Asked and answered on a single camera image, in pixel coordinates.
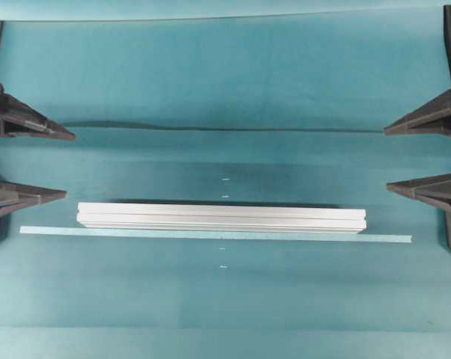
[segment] teal fabric background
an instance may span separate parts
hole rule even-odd
[[[0,19],[105,21],[270,16],[297,13],[439,7],[443,0],[0,0]]]
[[[451,173],[451,138],[381,134],[450,87],[442,17],[6,23],[0,82],[77,140],[0,139],[0,177],[68,190],[3,221],[0,358],[451,358],[443,216],[384,189]],[[19,235],[134,199],[365,208],[414,242]]]

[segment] teal surface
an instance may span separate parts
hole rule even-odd
[[[0,19],[22,21],[196,19],[429,7],[443,0],[0,0]]]
[[[451,138],[380,133],[450,86],[442,16],[7,23],[0,82],[77,140],[0,139],[0,177],[68,190],[3,223],[0,358],[451,358],[443,216],[384,189]],[[143,198],[365,208],[413,244],[19,235]]]

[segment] stacked aluminum bars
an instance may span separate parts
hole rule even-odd
[[[77,221],[92,228],[359,233],[364,209],[79,203]]]

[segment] teal cloth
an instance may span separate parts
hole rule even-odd
[[[442,17],[6,23],[0,82],[77,140],[0,138],[0,177],[68,190],[3,221],[0,358],[451,358],[443,216],[385,190],[451,173],[451,138],[380,133],[450,86]],[[364,208],[414,242],[19,234],[141,198]]]
[[[273,16],[300,13],[440,7],[443,0],[0,0],[0,19],[106,21]]]

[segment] black clamp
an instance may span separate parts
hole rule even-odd
[[[444,7],[444,41],[451,75],[451,5]],[[451,137],[451,89],[384,129],[386,135],[440,134]],[[431,204],[446,213],[451,249],[451,174],[388,183],[397,194]]]
[[[4,92],[0,84],[0,137],[32,137],[73,140],[63,126]],[[0,217],[18,209],[64,198],[65,191],[0,181]]]

